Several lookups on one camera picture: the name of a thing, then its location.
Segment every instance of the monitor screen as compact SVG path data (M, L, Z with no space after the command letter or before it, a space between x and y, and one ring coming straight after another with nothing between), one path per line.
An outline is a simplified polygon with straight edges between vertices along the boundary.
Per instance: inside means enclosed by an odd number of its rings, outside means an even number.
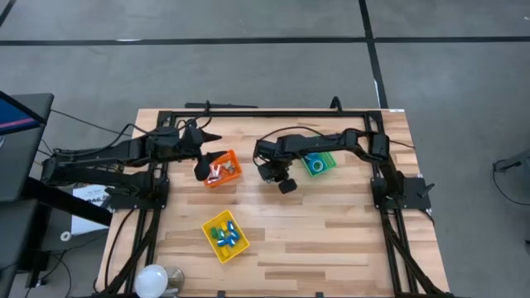
M41 122L31 113L12 97L0 93L0 136L38 127Z

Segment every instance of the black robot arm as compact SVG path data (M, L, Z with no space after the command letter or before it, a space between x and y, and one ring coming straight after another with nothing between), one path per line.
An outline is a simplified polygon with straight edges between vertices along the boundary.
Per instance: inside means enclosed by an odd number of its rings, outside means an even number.
M368 150L359 145L359 138L367 137ZM404 176L396 170L389 154L390 140L387 135L376 132L361 132L353 128L342 133L304 137L298 134L279 137L277 142L259 140L254 158L265 161L258 166L261 177L266 181L280 182L282 193L296 189L296 183L289 179L288 166L295 159L301 159L309 153L346 150L354 153L362 161L376 165L383 174L388 195L398 199L404 194Z
M219 140L221 136L204 132L196 121L184 127L159 127L141 137L122 141L115 146L84 150L55 149L49 159L42 162L41 181L49 186L64 186L77 182L113 186L107 188L112 209L150 209L148 201L163 198L169 188L166 173L156 175L155 168L127 175L109 171L108 168L124 166L141 167L150 163L197 160L194 169L197 180L210 174L210 163L226 151L203 155L200 147L205 142Z

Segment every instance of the gray carpet floor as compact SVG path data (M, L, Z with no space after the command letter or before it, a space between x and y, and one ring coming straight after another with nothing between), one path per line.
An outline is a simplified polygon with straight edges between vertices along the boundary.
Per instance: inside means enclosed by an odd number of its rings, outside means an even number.
M530 35L523 0L367 3L375 36ZM18 0L0 27L0 40L363 35L356 0ZM433 215L451 290L528 297L530 207L505 200L491 170L530 148L530 43L377 44L377 51L388 106L407 111L422 173L436 184ZM365 44L0 46L0 65L4 92L53 93L54 109L118 130L139 108L206 99L323 108L339 96L348 108L378 106ZM57 114L44 135L66 148L113 138ZM530 204L520 170L499 184ZM49 248L64 245L57 234L68 224L67 214L54 214ZM103 239L66 255L71 295L91 293ZM25 280L17 276L10 297L26 294ZM60 267L29 296L62 297L67 288Z

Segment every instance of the white light bulb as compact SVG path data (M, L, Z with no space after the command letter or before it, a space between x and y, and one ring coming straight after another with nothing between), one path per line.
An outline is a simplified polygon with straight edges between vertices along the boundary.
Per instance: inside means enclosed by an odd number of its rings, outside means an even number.
M134 289L140 298L158 298L167 287L167 272L160 265L143 268L134 282Z

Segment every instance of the wooden table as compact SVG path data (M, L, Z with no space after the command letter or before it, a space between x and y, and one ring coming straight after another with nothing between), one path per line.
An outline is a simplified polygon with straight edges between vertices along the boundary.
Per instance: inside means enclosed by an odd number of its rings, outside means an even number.
M139 110L136 124L153 129L159 111ZM412 145L405 113L382 110L382 114L390 139ZM195 180L193 161L169 165L171 193L161 213L155 263L183 270L182 296L216 296L220 290L227 296L314 296L316 291L323 291L325 296L393 295L381 219L369 186L373 174L370 164L353 153L336 151L332 154L338 166L311 178L301 162L295 161L290 175L298 189L287 195L282 195L276 184L268 185L260 178L252 163L256 139L294 125L323 133L341 132L347 127L364 130L362 120L356 118L213 118L205 130L223 139L204 144L203 153L234 149L243 176L211 190ZM288 133L313 134L292 130L269 139ZM405 175L419 173L413 149L392 143L390 150ZM223 265L201 225L226 209L233 213L251 245ZM126 213L124 210L113 216L97 281L99 289L103 288L108 250ZM124 225L111 259L109 280L130 255L137 213ZM435 285L448 291L432 222L417 210L404 210L403 214L412 255ZM402 260L398 260L406 291L407 279Z

